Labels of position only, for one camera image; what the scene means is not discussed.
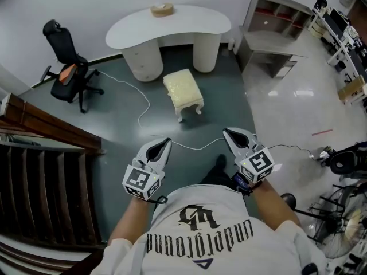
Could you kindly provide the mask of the black wrist device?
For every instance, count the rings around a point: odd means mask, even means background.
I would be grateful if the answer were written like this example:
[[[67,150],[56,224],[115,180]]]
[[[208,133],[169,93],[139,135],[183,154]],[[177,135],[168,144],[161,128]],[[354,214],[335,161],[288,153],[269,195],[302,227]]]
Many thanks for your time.
[[[236,188],[236,191],[240,192],[242,196],[250,196],[252,194],[252,189],[248,183],[248,180],[241,173],[235,173],[232,177],[232,182]]]

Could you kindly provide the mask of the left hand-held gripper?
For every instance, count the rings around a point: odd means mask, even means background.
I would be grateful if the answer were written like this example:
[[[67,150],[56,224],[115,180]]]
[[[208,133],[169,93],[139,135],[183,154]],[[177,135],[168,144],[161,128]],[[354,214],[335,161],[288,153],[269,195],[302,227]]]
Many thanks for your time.
[[[144,144],[124,174],[122,185],[126,193],[144,201],[153,201],[152,196],[161,187],[165,177],[163,169],[171,148],[170,138],[155,139]]]

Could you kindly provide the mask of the person's black trousers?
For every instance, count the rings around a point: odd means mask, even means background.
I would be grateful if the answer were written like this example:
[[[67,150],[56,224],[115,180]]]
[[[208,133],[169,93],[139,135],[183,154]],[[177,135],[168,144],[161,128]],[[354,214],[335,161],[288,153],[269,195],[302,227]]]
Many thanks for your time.
[[[225,172],[225,166],[215,165],[199,184],[225,186],[234,190],[231,178]]]

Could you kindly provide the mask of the person's right forearm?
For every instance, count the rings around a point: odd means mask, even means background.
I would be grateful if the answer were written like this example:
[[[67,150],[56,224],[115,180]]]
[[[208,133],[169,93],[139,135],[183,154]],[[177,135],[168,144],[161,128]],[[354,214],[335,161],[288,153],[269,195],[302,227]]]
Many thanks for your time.
[[[272,230],[276,230],[285,221],[300,226],[299,218],[268,180],[251,184],[251,189],[264,223]]]

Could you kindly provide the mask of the black floor fan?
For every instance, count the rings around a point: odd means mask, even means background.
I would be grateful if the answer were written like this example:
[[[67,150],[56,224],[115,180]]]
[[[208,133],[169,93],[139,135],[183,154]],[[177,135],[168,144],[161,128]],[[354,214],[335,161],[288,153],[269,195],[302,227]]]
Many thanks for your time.
[[[367,234],[367,182],[333,189],[306,211],[296,208],[294,195],[282,195],[292,210],[310,218],[306,235],[328,259],[347,255]]]

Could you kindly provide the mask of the row of office desks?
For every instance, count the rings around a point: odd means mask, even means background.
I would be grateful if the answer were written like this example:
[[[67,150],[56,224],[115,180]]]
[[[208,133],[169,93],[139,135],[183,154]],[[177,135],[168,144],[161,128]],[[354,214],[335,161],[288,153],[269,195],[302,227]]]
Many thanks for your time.
[[[307,30],[322,41],[329,53],[327,64],[344,77],[345,83],[358,76],[367,82],[367,46],[350,20],[327,0],[317,0],[312,11]]]

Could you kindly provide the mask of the white curved desk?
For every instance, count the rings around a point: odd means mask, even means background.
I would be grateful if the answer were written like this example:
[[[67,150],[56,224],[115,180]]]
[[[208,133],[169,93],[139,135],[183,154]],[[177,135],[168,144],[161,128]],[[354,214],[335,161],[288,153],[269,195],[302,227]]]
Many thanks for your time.
[[[192,34],[193,67],[201,73],[209,73],[216,66],[221,36],[230,29],[229,18],[221,12],[177,5],[173,13],[165,17],[155,17],[150,9],[144,9],[122,18],[107,32],[106,44],[121,51],[138,81],[150,82],[163,72],[160,38]]]

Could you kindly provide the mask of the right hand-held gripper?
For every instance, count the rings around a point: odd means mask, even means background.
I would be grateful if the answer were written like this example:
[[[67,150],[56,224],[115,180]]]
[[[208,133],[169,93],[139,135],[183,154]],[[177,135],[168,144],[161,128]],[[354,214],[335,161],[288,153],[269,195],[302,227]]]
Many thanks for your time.
[[[268,148],[263,148],[251,156],[244,156],[257,143],[251,132],[242,128],[227,127],[223,129],[223,136],[236,158],[235,164],[239,173],[248,181],[256,184],[272,173],[275,163]]]

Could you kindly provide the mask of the cardboard box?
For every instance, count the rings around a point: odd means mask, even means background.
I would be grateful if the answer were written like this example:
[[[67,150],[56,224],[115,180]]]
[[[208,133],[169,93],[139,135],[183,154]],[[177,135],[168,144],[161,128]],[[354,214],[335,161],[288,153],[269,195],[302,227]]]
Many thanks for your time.
[[[359,75],[341,88],[338,97],[344,105],[357,104],[367,98],[367,83],[363,75]]]

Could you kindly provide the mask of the black chair with clothes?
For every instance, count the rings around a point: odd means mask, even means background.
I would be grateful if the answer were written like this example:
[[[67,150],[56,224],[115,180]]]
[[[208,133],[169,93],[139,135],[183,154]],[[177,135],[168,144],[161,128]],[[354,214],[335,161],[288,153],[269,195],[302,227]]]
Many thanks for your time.
[[[367,142],[337,151],[330,159],[330,169],[345,178],[367,179]]]

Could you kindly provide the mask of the person's left forearm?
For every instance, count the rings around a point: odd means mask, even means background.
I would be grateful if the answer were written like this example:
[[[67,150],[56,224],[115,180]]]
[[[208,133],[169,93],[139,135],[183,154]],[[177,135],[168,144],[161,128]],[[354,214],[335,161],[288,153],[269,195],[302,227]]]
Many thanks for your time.
[[[132,244],[136,243],[148,224],[149,209],[148,202],[132,197],[128,208],[110,235],[108,245],[116,239],[125,239]]]

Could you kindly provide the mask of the orange box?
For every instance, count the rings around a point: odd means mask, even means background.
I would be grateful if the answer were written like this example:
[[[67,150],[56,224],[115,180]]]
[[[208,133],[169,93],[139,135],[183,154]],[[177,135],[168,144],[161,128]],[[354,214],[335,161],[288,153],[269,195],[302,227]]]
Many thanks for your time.
[[[62,85],[68,85],[73,76],[77,73],[78,66],[76,64],[72,64],[63,71],[60,72],[58,80]]]

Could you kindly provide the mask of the cream upholstered stool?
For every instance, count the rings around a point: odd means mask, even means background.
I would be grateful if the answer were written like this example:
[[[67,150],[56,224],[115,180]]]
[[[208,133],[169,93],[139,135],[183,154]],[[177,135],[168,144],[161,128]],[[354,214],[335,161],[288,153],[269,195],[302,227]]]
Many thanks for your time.
[[[166,75],[163,78],[163,84],[173,102],[175,115],[179,123],[183,121],[181,111],[184,108],[195,105],[196,114],[201,114],[201,109],[204,107],[204,98],[189,69]]]

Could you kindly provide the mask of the dark wooden furniture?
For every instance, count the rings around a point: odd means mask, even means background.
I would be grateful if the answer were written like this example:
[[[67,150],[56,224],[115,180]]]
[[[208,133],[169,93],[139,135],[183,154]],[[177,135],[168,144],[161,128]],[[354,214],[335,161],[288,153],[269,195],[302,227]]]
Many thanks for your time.
[[[91,166],[101,138],[8,94],[0,104],[0,275],[90,275],[105,243]]]

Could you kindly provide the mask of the grey shelf cabinet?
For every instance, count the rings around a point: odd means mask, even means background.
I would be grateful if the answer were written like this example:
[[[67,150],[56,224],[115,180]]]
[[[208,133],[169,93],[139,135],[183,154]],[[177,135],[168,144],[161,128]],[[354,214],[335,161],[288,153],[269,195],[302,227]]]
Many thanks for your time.
[[[240,30],[237,59],[242,73],[257,64],[272,78],[284,78],[308,57],[299,39],[311,10],[293,0],[251,0]]]

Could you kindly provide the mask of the person's right black shoe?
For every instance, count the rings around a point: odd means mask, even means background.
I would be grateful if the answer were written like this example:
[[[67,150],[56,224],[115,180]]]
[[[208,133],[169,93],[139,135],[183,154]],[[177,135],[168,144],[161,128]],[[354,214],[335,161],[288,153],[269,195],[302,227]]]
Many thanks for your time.
[[[224,171],[227,166],[227,157],[224,154],[220,154],[214,165],[214,169],[217,171]]]

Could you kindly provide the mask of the woven basket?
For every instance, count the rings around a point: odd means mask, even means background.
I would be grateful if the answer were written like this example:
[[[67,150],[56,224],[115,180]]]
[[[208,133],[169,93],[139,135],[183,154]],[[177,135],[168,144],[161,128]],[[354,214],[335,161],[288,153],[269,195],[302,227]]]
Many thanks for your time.
[[[172,3],[163,3],[150,7],[151,14],[156,18],[167,17],[174,14],[174,5]]]

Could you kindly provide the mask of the person's white printed shirt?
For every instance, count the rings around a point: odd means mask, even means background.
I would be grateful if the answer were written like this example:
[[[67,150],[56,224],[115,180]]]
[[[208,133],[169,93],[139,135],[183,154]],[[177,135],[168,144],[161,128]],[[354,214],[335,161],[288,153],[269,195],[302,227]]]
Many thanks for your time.
[[[326,258],[300,226],[272,230],[239,192],[197,184],[173,191],[136,243],[108,245],[91,275],[326,275]]]

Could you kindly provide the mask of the black office chair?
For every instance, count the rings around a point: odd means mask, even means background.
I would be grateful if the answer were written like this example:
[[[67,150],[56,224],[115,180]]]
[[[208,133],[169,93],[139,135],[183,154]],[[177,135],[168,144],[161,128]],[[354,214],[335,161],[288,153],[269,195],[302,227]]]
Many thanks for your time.
[[[43,82],[47,76],[54,79],[51,95],[67,103],[72,103],[75,96],[78,96],[80,112],[86,113],[87,111],[83,108],[84,91],[96,92],[100,95],[104,93],[103,89],[89,85],[91,78],[98,76],[100,72],[94,69],[88,73],[88,61],[76,52],[69,30],[62,27],[56,20],[48,21],[42,33],[51,45],[58,61],[64,66],[59,73],[51,72],[51,67],[48,66],[40,81]]]

